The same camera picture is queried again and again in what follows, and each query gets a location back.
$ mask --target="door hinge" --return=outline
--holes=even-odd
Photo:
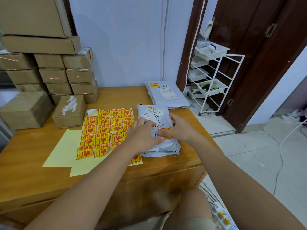
[[[277,23],[272,23],[272,25],[270,25],[267,28],[267,30],[265,32],[265,35],[266,35],[265,37],[267,37],[267,38],[271,37],[271,35],[273,34],[276,27],[277,27]]]
[[[229,99],[229,100],[227,101],[227,105],[228,105],[228,106],[231,106],[232,102],[233,102],[233,99],[231,98],[231,99]]]

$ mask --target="person's left hand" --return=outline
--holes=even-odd
[[[164,137],[151,137],[151,127],[156,123],[140,117],[133,123],[132,127],[128,128],[127,138],[123,144],[131,150],[133,155],[144,153],[151,149],[153,146],[165,141]]]

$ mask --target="plastic mailing bag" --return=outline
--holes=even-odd
[[[176,84],[169,81],[147,81],[144,84],[154,105],[166,106],[169,109],[190,106]]]
[[[151,127],[151,137],[157,137],[158,131],[170,129],[173,122],[169,116],[169,111],[165,106],[138,105],[138,117],[154,121],[155,127]],[[178,140],[172,136],[165,136],[166,140],[141,155],[144,157],[161,157],[172,154],[179,154],[181,148]]]

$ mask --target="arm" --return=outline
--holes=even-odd
[[[305,229],[300,221],[258,182],[236,166],[179,116],[171,130],[159,136],[173,136],[195,149],[216,190],[239,229]]]
[[[144,118],[135,121],[122,144],[25,229],[94,229],[131,159],[165,141],[151,138],[150,128],[155,125]]]

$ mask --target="wooden table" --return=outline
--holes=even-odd
[[[87,104],[87,109],[132,107],[134,117],[138,118],[138,103],[152,105],[145,86],[99,88],[97,102]],[[215,144],[189,109],[170,112],[185,118]],[[68,167],[42,167],[66,131],[56,128],[51,116],[42,128],[17,131],[0,154],[1,219],[26,226],[85,176],[70,177]],[[184,142],[180,145],[179,155],[143,157],[142,165],[127,168],[97,229],[141,221],[172,210],[185,189],[199,185],[206,175],[205,169],[193,148]]]

